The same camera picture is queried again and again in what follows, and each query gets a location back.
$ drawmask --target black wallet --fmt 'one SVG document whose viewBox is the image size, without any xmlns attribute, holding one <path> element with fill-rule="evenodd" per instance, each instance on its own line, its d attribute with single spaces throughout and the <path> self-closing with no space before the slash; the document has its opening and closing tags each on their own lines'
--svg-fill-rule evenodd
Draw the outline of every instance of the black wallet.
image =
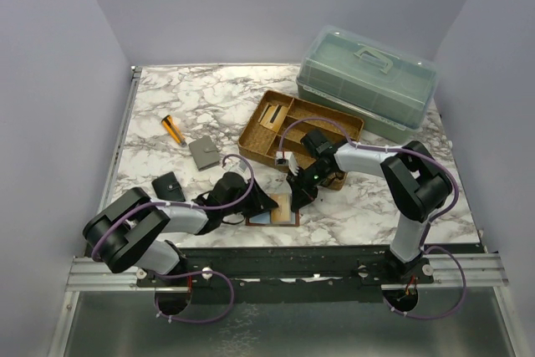
<svg viewBox="0 0 535 357">
<path fill-rule="evenodd" d="M 172 171 L 154 179 L 152 181 L 152 188 L 154 188 L 156 196 L 161 200 L 180 202 L 186 200 L 182 192 L 182 187 L 176 179 L 175 173 Z"/>
</svg>

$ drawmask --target small card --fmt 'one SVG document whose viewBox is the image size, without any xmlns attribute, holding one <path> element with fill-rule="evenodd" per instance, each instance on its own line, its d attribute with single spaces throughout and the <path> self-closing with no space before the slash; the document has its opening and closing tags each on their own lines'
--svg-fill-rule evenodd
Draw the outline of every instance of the small card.
<svg viewBox="0 0 535 357">
<path fill-rule="evenodd" d="M 245 221 L 246 226 L 265 226 L 265 227 L 298 227 L 299 211 L 292 212 L 291 194 L 268 194 L 278 203 L 278 208 L 271 212 L 264 212 L 255 217 L 250 217 Z"/>
<path fill-rule="evenodd" d="M 259 123 L 267 129 L 277 132 L 283 125 L 287 113 L 287 106 L 267 104 L 260 116 Z"/>
<path fill-rule="evenodd" d="M 271 211 L 271 223 L 273 225 L 290 223 L 292 221 L 290 194 L 272 194 L 270 197 L 278 204 L 278 208 Z"/>
</svg>

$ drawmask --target gray wallet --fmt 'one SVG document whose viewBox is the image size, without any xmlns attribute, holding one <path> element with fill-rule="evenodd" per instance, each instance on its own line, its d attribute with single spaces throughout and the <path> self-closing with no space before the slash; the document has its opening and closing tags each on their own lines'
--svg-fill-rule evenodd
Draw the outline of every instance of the gray wallet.
<svg viewBox="0 0 535 357">
<path fill-rule="evenodd" d="M 219 151 L 208 135 L 192 141 L 188 145 L 199 171 L 219 165 Z"/>
</svg>

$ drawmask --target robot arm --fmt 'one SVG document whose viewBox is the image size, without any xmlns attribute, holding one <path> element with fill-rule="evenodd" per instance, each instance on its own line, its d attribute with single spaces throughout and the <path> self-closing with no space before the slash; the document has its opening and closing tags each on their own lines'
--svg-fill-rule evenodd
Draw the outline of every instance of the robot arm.
<svg viewBox="0 0 535 357">
<path fill-rule="evenodd" d="M 132 266 L 159 274 L 181 271 L 180 252 L 171 242 L 156 240 L 159 234 L 201 235 L 218 228 L 229 215 L 254 217 L 278 207 L 253 178 L 243 178 L 244 171 L 244 167 L 234 166 L 191 204 L 150 199 L 141 188 L 131 188 L 85 226 L 84 237 L 112 273 Z"/>
<path fill-rule="evenodd" d="M 318 185 L 335 173 L 357 171 L 384 177 L 400 209 L 400 219 L 390 252 L 400 270 L 420 256 L 429 230 L 430 214 L 444 205 L 451 193 L 451 182 L 438 167 L 420 158 L 397 152 L 366 150 L 354 147 L 347 141 L 330 143 L 320 130 L 306 134 L 301 143 L 316 161 L 307 169 L 298 168 L 297 174 L 288 173 L 287 181 L 292 187 L 292 210 L 311 203 L 318 195 Z M 418 141 L 411 141 L 403 148 L 431 157 L 429 151 Z M 292 158 L 285 152 L 284 159 Z M 278 160 L 279 165 L 289 164 Z"/>
</svg>

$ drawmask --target storage box lid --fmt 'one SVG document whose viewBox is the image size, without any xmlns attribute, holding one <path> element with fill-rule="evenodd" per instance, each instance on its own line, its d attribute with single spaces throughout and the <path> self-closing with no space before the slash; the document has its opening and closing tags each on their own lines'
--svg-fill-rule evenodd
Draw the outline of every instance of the storage box lid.
<svg viewBox="0 0 535 357">
<path fill-rule="evenodd" d="M 417 129 L 438 76 L 431 62 L 328 26 L 305 55 L 298 82 Z"/>
</svg>

